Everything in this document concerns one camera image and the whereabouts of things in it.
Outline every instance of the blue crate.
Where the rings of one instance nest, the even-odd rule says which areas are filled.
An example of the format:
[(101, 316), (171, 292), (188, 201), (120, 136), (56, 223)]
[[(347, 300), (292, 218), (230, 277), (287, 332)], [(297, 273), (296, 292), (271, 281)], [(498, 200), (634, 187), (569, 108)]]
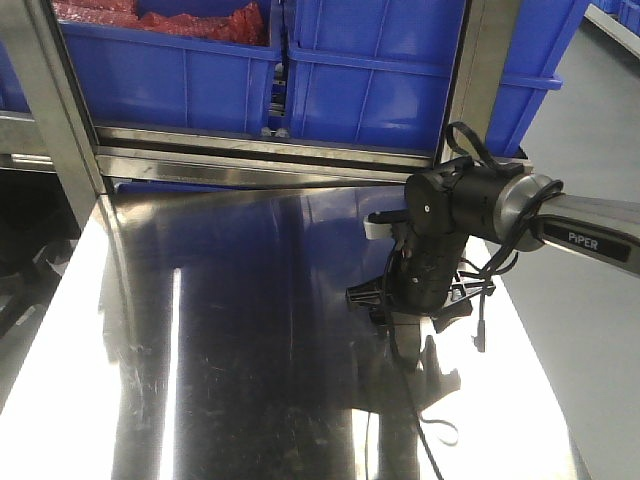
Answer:
[[(450, 38), (450, 31), (443, 33), (441, 25), (429, 24), (436, 35), (429, 48), (411, 50), (412, 42), (401, 41), (398, 43), (408, 45), (408, 50), (396, 55), (397, 58), (384, 58), (393, 52), (382, 50), (382, 40), (386, 38), (387, 25), (394, 25), (396, 20), (390, 22), (387, 17), (381, 20), (380, 15), (385, 8), (387, 14), (392, 11), (395, 3), (383, 1), (382, 8), (375, 2), (377, 7), (366, 2), (365, 8), (362, 2), (354, 2), (286, 3), (285, 25), (290, 36), (287, 120), (291, 136), (434, 150), (443, 119), (457, 32)], [(450, 30), (457, 30), (456, 15), (461, 15), (462, 6), (457, 1), (401, 3), (408, 9), (405, 13), (411, 5), (437, 6), (440, 12), (431, 11), (429, 19), (448, 15), (451, 17), (449, 27), (453, 26)], [(554, 72), (588, 4), (589, 0), (524, 1), (487, 134), (487, 144), (494, 154), (514, 155), (546, 93), (561, 87), (562, 81), (554, 77)], [(351, 13), (345, 15), (345, 9), (351, 9)], [(364, 17), (369, 15), (369, 20), (377, 18), (376, 42), (363, 34), (366, 29), (357, 29), (358, 34), (364, 35), (358, 37), (362, 39), (358, 43), (353, 29), (341, 23), (347, 19), (355, 25), (358, 15), (353, 12), (356, 11)], [(405, 23), (406, 30), (411, 30), (411, 25), (413, 21)], [(313, 48), (304, 48), (302, 39), (309, 31), (313, 32)], [(421, 61), (407, 61), (407, 58)]]
[(226, 187), (219, 185), (204, 185), (195, 183), (175, 183), (175, 182), (122, 182), (116, 186), (118, 194), (138, 194), (138, 193), (208, 193), (208, 192), (228, 192), (234, 190), (248, 190), (237, 187)]
[[(226, 16), (248, 0), (139, 0), (139, 14)], [(247, 132), (267, 125), (275, 65), (282, 59), (278, 0), (261, 0), (270, 44), (254, 47), (101, 25), (62, 22), (94, 119)], [(27, 112), (0, 45), (2, 108)]]
[(464, 0), (287, 0), (300, 47), (447, 65)]
[[(287, 118), (291, 136), (433, 151), (450, 68), (330, 54), (289, 45)], [(487, 144), (511, 156), (558, 77), (504, 75)]]
[[(551, 76), (589, 0), (525, 0), (506, 71)], [(449, 65), (463, 0), (287, 0), (287, 28), (304, 49)]]
[(622, 0), (618, 20), (636, 35), (640, 35), (640, 1)]
[(596, 7), (605, 13), (618, 13), (620, 0), (591, 0)]

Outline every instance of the metal shelf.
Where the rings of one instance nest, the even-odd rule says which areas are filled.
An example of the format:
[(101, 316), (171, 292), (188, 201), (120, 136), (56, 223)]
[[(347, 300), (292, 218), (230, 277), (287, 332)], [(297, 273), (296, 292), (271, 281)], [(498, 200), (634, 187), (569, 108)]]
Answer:
[[(470, 2), (443, 125), (462, 120), (486, 134), (519, 4)], [(489, 22), (492, 28), (483, 28)], [(49, 0), (0, 2), (0, 41), (32, 112), (0, 112), (0, 169), (55, 171), (80, 225), (96, 198), (111, 192), (113, 177), (267, 188), (358, 186), (401, 183), (438, 161), (422, 152), (95, 125)], [(438, 157), (447, 157), (442, 150)]]
[(589, 5), (585, 17), (640, 59), (640, 37), (635, 33), (595, 5)]

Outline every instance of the black cable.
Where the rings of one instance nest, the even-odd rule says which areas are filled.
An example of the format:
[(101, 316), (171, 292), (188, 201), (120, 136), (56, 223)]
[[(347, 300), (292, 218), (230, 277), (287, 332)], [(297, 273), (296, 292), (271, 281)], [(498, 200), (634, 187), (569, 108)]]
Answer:
[(453, 430), (456, 434), (456, 441), (455, 442), (445, 442), (444, 440), (442, 440), (442, 438), (440, 439), (440, 441), (442, 443), (444, 443), (445, 445), (449, 446), (449, 447), (455, 447), (458, 444), (458, 441), (460, 439), (460, 431), (458, 430), (458, 427), (455, 426), (455, 424), (451, 423), (448, 420), (443, 420), (440, 418), (424, 418), (424, 416), (421, 414), (420, 415), (420, 421), (422, 423), (425, 423), (427, 425), (444, 425), (446, 427), (449, 427), (451, 430)]
[(469, 277), (484, 280), (482, 291), (480, 292), (477, 336), (474, 339), (474, 343), (478, 351), (485, 351), (486, 323), (484, 319), (484, 306), (487, 297), (487, 291), (489, 290), (489, 285), (491, 282), (491, 277), (493, 277), (494, 275), (502, 275), (515, 267), (516, 262), (518, 261), (517, 254), (506, 267), (500, 268), (507, 260), (507, 258), (509, 258), (509, 255), (513, 253), (516, 246), (518, 245), (518, 242), (520, 242), (522, 236), (529, 229), (529, 222), (538, 211), (540, 204), (548, 200), (549, 198), (558, 195), (561, 190), (562, 182), (560, 180), (553, 180), (552, 182), (549, 182), (547, 185), (542, 187), (533, 197), (527, 200), (523, 209), (518, 214), (515, 222), (509, 229), (509, 232), (507, 233), (505, 240), (498, 251), (489, 259), (485, 266), (478, 271), (478, 273), (469, 272)]
[(391, 270), (391, 266), (393, 264), (393, 259), (396, 254), (397, 243), (391, 249), (391, 253), (389, 253), (389, 257), (387, 258), (387, 262), (384, 267), (384, 273), (382, 274), (382, 311), (384, 313), (385, 323), (387, 324), (387, 328), (389, 330), (389, 344), (391, 348), (391, 355), (393, 357), (393, 364), (398, 369), (400, 374), (400, 379), (402, 380), (402, 387), (407, 398), (407, 402), (409, 404), (409, 409), (411, 410), (411, 416), (418, 432), (418, 437), (420, 437), (420, 442), (422, 443), (422, 447), (424, 448), (427, 457), (429, 458), (429, 462), (431, 463), (431, 468), (433, 468), (433, 472), (436, 475), (438, 480), (444, 480), (442, 473), (440, 473), (440, 468), (436, 462), (436, 459), (431, 452), (431, 448), (429, 447), (429, 443), (427, 442), (427, 438), (424, 435), (424, 431), (422, 430), (422, 425), (420, 423), (420, 416), (418, 415), (418, 408), (413, 401), (413, 396), (411, 395), (411, 388), (409, 387), (409, 382), (407, 381), (407, 377), (404, 374), (404, 370), (402, 369), (402, 358), (400, 357), (400, 352), (398, 351), (398, 343), (396, 340), (396, 327), (393, 323), (393, 319), (389, 314), (389, 306), (387, 303), (387, 284), (389, 271)]
[(369, 480), (369, 424), (371, 423), (371, 410), (367, 413), (367, 428), (364, 437), (364, 478)]

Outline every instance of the metal rail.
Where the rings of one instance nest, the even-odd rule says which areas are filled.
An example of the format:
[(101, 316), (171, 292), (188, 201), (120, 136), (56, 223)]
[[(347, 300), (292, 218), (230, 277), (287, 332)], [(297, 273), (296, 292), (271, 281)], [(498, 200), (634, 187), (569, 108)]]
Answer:
[(615, 18), (595, 5), (589, 5), (585, 17), (636, 57), (640, 58), (640, 37), (638, 35), (618, 23)]

